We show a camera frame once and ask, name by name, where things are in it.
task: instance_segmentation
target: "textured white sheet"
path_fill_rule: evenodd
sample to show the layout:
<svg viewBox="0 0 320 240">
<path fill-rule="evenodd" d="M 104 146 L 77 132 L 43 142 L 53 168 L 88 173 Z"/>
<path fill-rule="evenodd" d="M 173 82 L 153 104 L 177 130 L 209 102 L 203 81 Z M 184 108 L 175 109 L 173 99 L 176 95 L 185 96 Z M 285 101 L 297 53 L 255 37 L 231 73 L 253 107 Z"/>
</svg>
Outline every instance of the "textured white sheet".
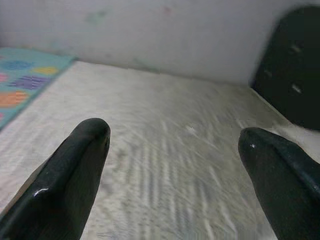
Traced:
<svg viewBox="0 0 320 240">
<path fill-rule="evenodd" d="M 275 239 L 239 158 L 240 131 L 312 139 L 248 87 L 76 62 L 0 133 L 0 210 L 92 117 L 109 123 L 111 145 L 83 240 Z"/>
</svg>

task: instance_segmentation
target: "teal mat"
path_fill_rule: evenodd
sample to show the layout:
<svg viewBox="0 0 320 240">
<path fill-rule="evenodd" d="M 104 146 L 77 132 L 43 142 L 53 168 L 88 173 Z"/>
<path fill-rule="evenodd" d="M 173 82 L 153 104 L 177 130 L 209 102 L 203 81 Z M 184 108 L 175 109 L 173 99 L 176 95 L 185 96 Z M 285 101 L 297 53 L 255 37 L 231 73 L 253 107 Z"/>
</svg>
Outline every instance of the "teal mat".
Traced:
<svg viewBox="0 0 320 240">
<path fill-rule="evenodd" d="M 0 129 L 73 60 L 72 56 L 58 56 L 31 49 L 0 48 Z"/>
</svg>

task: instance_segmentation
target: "white wall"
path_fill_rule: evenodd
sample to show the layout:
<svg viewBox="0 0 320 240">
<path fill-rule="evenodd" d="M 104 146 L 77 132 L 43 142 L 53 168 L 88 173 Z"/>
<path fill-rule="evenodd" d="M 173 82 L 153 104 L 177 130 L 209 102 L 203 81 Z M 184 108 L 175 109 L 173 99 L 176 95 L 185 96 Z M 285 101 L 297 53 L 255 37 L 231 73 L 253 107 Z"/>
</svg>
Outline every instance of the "white wall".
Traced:
<svg viewBox="0 0 320 240">
<path fill-rule="evenodd" d="M 0 46 L 247 84 L 273 24 L 306 1 L 0 0 Z"/>
</svg>

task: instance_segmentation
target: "black headboard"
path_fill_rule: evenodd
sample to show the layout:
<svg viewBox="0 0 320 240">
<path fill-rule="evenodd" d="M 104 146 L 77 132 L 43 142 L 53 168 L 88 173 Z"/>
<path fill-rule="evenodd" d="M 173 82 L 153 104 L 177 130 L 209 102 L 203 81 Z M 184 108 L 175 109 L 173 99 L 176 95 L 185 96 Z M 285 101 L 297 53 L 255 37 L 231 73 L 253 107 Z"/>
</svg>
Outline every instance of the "black headboard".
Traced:
<svg viewBox="0 0 320 240">
<path fill-rule="evenodd" d="M 252 88 L 292 123 L 320 130 L 320 7 L 279 21 Z"/>
</svg>

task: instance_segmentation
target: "yellow shape on mat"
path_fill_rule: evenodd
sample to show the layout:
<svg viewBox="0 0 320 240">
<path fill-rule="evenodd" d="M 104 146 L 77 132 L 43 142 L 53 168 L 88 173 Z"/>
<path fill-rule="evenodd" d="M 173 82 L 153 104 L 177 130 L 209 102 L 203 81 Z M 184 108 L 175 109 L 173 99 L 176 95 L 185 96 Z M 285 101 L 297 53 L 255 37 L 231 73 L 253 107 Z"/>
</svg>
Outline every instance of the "yellow shape on mat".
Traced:
<svg viewBox="0 0 320 240">
<path fill-rule="evenodd" d="M 54 66 L 45 66 L 45 67 L 36 67 L 32 69 L 32 72 L 38 73 L 38 74 L 56 74 L 59 70 Z"/>
<path fill-rule="evenodd" d="M 28 98 L 24 91 L 0 92 L 0 108 L 13 108 Z"/>
</svg>

